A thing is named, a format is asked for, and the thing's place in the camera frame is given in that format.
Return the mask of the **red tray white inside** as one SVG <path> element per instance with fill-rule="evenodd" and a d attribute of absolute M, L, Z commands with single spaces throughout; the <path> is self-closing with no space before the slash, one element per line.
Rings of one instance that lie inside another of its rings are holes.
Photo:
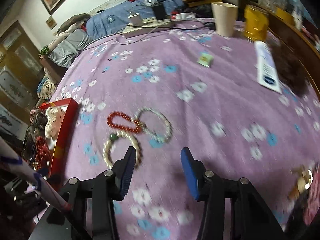
<path fill-rule="evenodd" d="M 72 98 L 63 99 L 41 105 L 39 109 L 47 110 L 49 107 L 60 107 L 65 113 L 61 124 L 58 126 L 57 140 L 53 149 L 52 160 L 50 161 L 48 176 L 59 175 L 63 173 L 64 158 L 66 155 L 66 144 L 72 134 L 72 123 L 76 115 L 78 103 Z"/>

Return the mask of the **white cherry print scrunchie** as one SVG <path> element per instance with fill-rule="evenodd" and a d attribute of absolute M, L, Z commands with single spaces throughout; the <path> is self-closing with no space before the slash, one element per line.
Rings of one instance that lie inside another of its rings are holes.
<path fill-rule="evenodd" d="M 61 107 L 49 107 L 46 109 L 47 124 L 44 129 L 46 138 L 57 139 L 65 113 Z"/>

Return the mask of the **dark red dotted scrunchie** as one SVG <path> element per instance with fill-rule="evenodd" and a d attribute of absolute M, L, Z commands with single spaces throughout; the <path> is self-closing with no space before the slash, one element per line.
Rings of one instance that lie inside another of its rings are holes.
<path fill-rule="evenodd" d="M 36 154 L 34 159 L 34 168 L 40 170 L 41 168 L 49 166 L 52 154 L 48 148 L 47 142 L 44 137 L 37 137 L 36 142 Z"/>

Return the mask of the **black hair claw clip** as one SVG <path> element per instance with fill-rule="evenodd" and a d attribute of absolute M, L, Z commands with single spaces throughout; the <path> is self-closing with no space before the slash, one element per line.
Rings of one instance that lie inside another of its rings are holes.
<path fill-rule="evenodd" d="M 34 138 L 35 128 L 34 126 L 29 126 L 26 130 L 24 141 L 23 141 L 23 150 L 22 158 L 29 164 L 33 165 L 36 156 L 36 144 Z"/>

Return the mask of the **grey patterned scrunchie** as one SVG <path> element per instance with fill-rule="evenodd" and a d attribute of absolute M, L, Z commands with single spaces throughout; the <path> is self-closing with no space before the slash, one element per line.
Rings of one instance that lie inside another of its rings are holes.
<path fill-rule="evenodd" d="M 45 126 L 48 122 L 48 118 L 46 116 L 46 113 L 44 110 L 42 109 L 32 109 L 29 113 L 30 116 L 30 123 L 40 129 L 40 130 L 44 130 Z"/>

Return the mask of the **purple floral bed sheet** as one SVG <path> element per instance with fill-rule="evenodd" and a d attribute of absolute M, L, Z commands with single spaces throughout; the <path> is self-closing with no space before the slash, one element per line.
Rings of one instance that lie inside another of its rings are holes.
<path fill-rule="evenodd" d="M 214 57 L 210 68 L 197 63 L 203 51 Z M 145 39 L 109 36 L 91 44 L 52 96 L 79 105 L 65 177 L 86 180 L 106 169 L 110 113 L 140 113 L 160 136 L 162 114 L 172 125 L 168 143 L 136 136 L 142 162 L 114 208 L 121 239 L 196 238 L 203 205 L 185 181 L 184 147 L 222 178 L 248 178 L 285 227 L 297 178 L 290 171 L 319 162 L 319 100 L 312 87 L 300 98 L 287 85 L 281 94 L 259 85 L 256 64 L 254 44 L 241 34 L 222 37 L 194 22 Z"/>

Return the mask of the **striped blanket on floor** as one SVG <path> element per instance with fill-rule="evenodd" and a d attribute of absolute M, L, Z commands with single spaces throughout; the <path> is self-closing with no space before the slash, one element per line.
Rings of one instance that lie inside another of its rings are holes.
<path fill-rule="evenodd" d="M 57 85 L 45 75 L 39 83 L 36 93 L 39 99 L 48 101 L 52 98 L 52 95 L 55 93 L 56 89 Z"/>

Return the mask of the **small green white packet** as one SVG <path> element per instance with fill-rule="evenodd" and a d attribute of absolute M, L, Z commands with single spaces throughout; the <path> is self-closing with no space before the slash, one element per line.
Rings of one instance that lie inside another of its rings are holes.
<path fill-rule="evenodd" d="M 197 63 L 206 68 L 210 68 L 213 61 L 213 55 L 210 55 L 206 51 L 200 52 L 199 58 L 197 59 Z"/>

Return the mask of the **pink and black jacket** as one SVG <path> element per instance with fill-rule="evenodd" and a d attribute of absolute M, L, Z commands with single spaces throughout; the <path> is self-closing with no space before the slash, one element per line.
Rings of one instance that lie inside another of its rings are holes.
<path fill-rule="evenodd" d="M 319 239 L 319 173 L 296 201 L 284 233 L 285 239 Z"/>

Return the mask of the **brown hair wig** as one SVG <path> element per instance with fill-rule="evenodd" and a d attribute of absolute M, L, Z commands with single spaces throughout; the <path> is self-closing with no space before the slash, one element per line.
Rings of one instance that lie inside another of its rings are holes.
<path fill-rule="evenodd" d="M 308 93 L 308 75 L 298 57 L 287 46 L 272 45 L 271 54 L 279 79 L 298 97 Z"/>

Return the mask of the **wooden wardrobe glass doors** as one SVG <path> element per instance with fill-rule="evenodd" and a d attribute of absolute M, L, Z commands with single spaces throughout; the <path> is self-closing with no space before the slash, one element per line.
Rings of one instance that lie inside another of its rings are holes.
<path fill-rule="evenodd" d="M 39 50 L 18 21 L 1 35 L 1 105 L 24 123 L 39 100 L 44 77 Z"/>

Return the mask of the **white power strip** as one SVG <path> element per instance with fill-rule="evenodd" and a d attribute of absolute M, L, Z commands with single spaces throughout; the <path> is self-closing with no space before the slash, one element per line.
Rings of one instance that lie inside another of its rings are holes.
<path fill-rule="evenodd" d="M 149 21 L 143 22 L 143 25 L 133 25 L 129 23 L 125 29 L 122 31 L 122 35 L 125 38 L 132 38 L 139 35 L 147 34 L 151 31 L 163 31 L 168 30 L 171 27 L 174 27 L 175 23 L 170 20 L 161 20 L 161 21 Z"/>

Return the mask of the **white phone charger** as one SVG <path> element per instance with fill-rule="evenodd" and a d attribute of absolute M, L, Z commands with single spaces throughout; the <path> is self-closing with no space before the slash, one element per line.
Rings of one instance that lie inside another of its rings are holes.
<path fill-rule="evenodd" d="M 142 26 L 143 25 L 143 20 L 140 16 L 140 13 L 130 14 L 128 16 L 128 19 L 133 26 Z"/>

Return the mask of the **blue plaid quilt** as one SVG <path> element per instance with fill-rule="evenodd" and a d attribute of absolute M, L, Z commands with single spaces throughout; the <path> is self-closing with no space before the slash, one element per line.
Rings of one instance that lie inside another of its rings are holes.
<path fill-rule="evenodd" d="M 167 15 L 183 5 L 182 0 L 124 1 L 91 16 L 86 22 L 86 31 L 95 40 L 111 35 L 130 23 L 129 15 L 131 13 L 139 13 L 142 19 L 154 17 L 151 6 L 155 3 L 162 3 Z"/>

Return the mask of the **beige plastic cup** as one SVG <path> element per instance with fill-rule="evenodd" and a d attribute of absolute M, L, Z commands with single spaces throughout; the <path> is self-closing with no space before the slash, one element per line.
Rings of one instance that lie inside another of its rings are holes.
<path fill-rule="evenodd" d="M 234 24 L 238 17 L 238 6 L 224 3 L 212 3 L 213 16 L 215 18 L 216 32 L 223 37 L 232 37 Z"/>

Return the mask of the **yellow jar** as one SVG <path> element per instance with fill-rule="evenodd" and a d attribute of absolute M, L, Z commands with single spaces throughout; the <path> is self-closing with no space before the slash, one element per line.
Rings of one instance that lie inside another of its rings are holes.
<path fill-rule="evenodd" d="M 251 41 L 265 41 L 269 25 L 268 12 L 254 5 L 245 7 L 244 36 Z"/>

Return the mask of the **wooden headboard shelf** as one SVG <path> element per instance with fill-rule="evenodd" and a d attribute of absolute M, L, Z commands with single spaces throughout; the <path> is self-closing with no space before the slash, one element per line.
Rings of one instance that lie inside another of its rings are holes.
<path fill-rule="evenodd" d="M 298 57 L 314 90 L 319 93 L 319 51 L 315 44 L 319 39 L 319 31 L 303 18 L 300 7 L 294 7 L 289 13 L 271 0 L 243 1 L 268 12 L 269 30 Z"/>

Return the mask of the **gold keychain with keys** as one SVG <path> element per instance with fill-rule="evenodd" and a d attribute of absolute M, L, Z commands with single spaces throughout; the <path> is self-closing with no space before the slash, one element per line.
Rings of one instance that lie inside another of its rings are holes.
<path fill-rule="evenodd" d="M 297 200 L 303 192 L 310 188 L 313 182 L 313 174 L 304 165 L 293 168 L 290 172 L 292 175 L 297 176 L 297 179 L 287 198 L 289 200 Z"/>

